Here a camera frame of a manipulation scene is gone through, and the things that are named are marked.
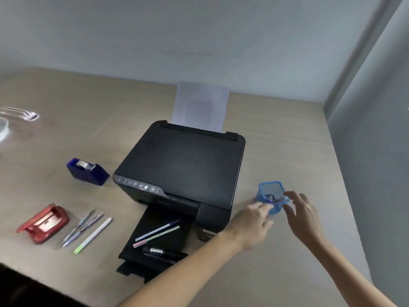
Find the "person's right hand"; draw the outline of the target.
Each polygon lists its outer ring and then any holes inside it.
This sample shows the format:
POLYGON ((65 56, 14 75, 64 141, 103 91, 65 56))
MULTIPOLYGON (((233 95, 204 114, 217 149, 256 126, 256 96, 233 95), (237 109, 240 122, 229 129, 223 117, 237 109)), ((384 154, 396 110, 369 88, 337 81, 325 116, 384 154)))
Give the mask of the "person's right hand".
POLYGON ((326 242, 318 211, 305 194, 286 191, 284 196, 289 197, 292 204, 297 207, 297 220, 288 222, 293 234, 311 252, 316 251, 326 242))

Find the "person's left hand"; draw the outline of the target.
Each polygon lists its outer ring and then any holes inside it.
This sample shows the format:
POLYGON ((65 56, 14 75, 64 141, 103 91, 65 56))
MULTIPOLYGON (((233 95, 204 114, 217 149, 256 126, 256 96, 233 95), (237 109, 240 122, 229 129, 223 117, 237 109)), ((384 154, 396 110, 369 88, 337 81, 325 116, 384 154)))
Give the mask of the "person's left hand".
POLYGON ((219 234, 237 251, 252 249, 264 241, 269 230, 252 229, 249 206, 240 210, 219 234))

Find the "blue mesh pen holder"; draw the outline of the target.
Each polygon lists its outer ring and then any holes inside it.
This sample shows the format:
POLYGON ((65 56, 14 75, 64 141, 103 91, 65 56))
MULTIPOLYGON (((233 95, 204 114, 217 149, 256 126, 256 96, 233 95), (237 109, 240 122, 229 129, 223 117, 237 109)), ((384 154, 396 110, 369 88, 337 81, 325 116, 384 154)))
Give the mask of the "blue mesh pen holder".
POLYGON ((289 197, 284 196, 284 187, 280 181, 271 181, 271 182, 263 182, 258 185, 258 191, 256 193, 255 202, 264 202, 264 195, 275 195, 275 196, 283 196, 281 202, 274 203, 273 208, 270 210, 269 215, 276 215, 278 214, 282 208, 283 204, 289 203, 289 197))

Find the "person's left forearm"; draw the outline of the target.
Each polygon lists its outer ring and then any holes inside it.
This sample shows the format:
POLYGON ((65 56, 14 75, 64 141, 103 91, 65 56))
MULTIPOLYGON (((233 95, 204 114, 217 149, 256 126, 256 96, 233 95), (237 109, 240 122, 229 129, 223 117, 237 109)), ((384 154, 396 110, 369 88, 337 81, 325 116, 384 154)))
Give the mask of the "person's left forearm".
POLYGON ((187 307, 204 285, 243 249, 244 242, 245 237, 238 230, 217 234, 116 307, 187 307))

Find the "person's right forearm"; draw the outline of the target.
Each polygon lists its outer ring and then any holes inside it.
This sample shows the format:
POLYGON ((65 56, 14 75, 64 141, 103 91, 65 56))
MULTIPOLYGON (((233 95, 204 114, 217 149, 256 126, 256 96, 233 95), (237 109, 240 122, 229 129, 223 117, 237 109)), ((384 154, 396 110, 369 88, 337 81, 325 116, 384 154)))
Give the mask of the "person's right forearm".
POLYGON ((348 307, 397 307, 329 242, 318 240, 307 248, 330 275, 348 307))

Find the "black inkjet printer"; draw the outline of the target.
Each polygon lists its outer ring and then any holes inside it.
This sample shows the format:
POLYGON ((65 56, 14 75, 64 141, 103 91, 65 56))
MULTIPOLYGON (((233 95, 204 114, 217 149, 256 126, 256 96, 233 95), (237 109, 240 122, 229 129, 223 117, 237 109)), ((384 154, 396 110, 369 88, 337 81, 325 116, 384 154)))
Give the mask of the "black inkjet printer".
POLYGON ((172 264, 145 256, 144 247, 182 252, 192 228, 200 241, 208 242, 226 227, 245 144, 237 133, 165 120, 148 128, 112 175, 132 200, 147 206, 119 254, 124 260, 119 274, 133 274, 147 283, 172 264), (180 222, 160 232, 180 229, 133 248, 136 238, 175 220, 180 222))

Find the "purple striped pen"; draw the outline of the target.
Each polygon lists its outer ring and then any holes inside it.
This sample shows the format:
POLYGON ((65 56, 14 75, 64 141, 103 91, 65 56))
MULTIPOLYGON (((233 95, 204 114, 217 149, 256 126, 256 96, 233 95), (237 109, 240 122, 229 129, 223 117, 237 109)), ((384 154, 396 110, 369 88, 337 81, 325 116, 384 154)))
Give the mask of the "purple striped pen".
POLYGON ((173 225, 176 225, 179 222, 180 222, 180 220, 175 220, 175 221, 169 222, 168 224, 165 224, 165 225, 163 225, 163 226, 161 226, 159 228, 156 228, 156 229, 152 230, 151 232, 148 232, 148 233, 136 238, 135 242, 139 242, 139 241, 141 241, 141 240, 143 240, 143 239, 145 239, 145 238, 147 238, 147 237, 149 237, 149 236, 151 236, 153 234, 156 234, 156 233, 158 233, 158 232, 160 232, 160 231, 162 231, 164 229, 167 229, 167 228, 169 228, 169 227, 171 227, 173 225))

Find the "black marker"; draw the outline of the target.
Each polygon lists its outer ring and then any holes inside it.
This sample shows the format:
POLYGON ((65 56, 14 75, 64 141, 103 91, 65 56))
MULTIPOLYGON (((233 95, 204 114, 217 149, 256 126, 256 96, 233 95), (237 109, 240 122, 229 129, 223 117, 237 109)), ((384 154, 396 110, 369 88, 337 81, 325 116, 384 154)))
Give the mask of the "black marker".
POLYGON ((153 248, 149 246, 143 248, 143 254, 145 256, 170 264, 175 264, 188 256, 187 253, 153 248))

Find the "green pen with pink cap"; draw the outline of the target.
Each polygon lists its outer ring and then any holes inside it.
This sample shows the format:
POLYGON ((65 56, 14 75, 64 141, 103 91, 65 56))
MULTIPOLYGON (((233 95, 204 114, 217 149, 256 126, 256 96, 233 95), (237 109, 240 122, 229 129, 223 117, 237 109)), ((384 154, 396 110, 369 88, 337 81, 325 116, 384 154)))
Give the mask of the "green pen with pink cap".
POLYGON ((160 233, 158 233, 158 234, 155 234, 155 235, 153 235, 153 236, 150 236, 150 237, 147 237, 147 238, 145 238, 145 239, 142 239, 142 240, 140 240, 140 241, 138 241, 138 242, 135 242, 132 246, 133 246, 133 248, 140 247, 140 246, 146 244, 147 242, 149 242, 149 241, 151 241, 151 240, 154 240, 154 239, 156 239, 156 238, 159 238, 159 237, 161 237, 161 236, 164 236, 164 235, 166 235, 166 234, 169 234, 169 233, 171 233, 171 232, 173 232, 173 231, 176 231, 176 230, 178 230, 178 229, 180 229, 180 226, 176 226, 176 227, 170 228, 170 229, 168 229, 168 230, 165 230, 165 231, 163 231, 163 232, 160 232, 160 233))

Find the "white paper sheet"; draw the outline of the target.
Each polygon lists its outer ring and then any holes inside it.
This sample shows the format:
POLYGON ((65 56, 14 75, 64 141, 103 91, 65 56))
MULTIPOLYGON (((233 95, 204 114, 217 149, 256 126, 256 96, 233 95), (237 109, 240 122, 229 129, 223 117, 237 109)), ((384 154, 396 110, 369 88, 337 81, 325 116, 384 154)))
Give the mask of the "white paper sheet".
POLYGON ((222 133, 229 89, 193 82, 178 82, 171 123, 222 133))

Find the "blue tape dispenser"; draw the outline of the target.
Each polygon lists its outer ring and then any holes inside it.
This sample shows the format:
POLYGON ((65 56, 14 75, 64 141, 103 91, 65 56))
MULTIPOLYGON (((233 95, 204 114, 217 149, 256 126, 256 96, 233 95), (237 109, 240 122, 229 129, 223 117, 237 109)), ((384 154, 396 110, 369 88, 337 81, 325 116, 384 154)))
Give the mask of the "blue tape dispenser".
POLYGON ((76 180, 87 182, 93 185, 102 186, 110 177, 110 174, 99 164, 95 164, 95 168, 90 171, 81 170, 75 166, 79 159, 73 158, 66 167, 76 180))

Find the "white pen with green cap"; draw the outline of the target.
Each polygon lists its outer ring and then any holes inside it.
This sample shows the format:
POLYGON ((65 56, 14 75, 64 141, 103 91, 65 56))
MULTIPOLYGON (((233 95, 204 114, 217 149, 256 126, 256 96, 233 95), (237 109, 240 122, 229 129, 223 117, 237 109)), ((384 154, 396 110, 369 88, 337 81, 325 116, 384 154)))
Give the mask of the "white pen with green cap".
POLYGON ((104 223, 102 223, 89 237, 87 237, 75 250, 74 254, 80 253, 89 243, 97 237, 111 222, 113 221, 113 218, 110 217, 105 220, 104 223))

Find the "light blue pen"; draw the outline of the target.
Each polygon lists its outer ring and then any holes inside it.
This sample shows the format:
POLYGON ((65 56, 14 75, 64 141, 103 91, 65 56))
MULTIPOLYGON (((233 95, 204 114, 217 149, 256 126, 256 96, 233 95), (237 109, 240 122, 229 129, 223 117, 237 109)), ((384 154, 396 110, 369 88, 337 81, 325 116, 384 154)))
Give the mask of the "light blue pen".
POLYGON ((68 240, 76 233, 76 231, 85 223, 85 221, 96 211, 96 209, 91 210, 86 216, 84 216, 78 224, 69 232, 69 234, 63 239, 62 246, 68 242, 68 240))

